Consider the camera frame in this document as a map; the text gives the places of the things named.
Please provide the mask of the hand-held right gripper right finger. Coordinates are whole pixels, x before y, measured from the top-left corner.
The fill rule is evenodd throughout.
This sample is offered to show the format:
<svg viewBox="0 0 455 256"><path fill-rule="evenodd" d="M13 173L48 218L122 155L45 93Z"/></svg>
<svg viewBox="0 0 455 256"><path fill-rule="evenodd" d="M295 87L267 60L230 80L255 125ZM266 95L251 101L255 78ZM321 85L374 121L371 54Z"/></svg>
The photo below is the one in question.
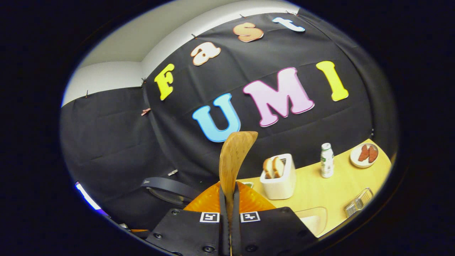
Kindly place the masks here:
<svg viewBox="0 0 455 256"><path fill-rule="evenodd" d="M289 207L240 213L240 188L234 193L233 256L294 256L317 242Z"/></svg>

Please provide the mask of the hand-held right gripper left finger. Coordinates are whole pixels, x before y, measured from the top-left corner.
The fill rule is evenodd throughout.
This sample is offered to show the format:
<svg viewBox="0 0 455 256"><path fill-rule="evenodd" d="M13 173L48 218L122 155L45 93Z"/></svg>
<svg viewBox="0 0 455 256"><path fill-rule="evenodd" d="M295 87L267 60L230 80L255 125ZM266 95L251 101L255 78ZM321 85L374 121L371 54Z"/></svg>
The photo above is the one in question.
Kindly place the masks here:
<svg viewBox="0 0 455 256"><path fill-rule="evenodd" d="M196 199L197 206L218 209L197 211L173 208L150 232L146 241L179 256L229 256L230 234L225 196L219 183Z"/></svg>

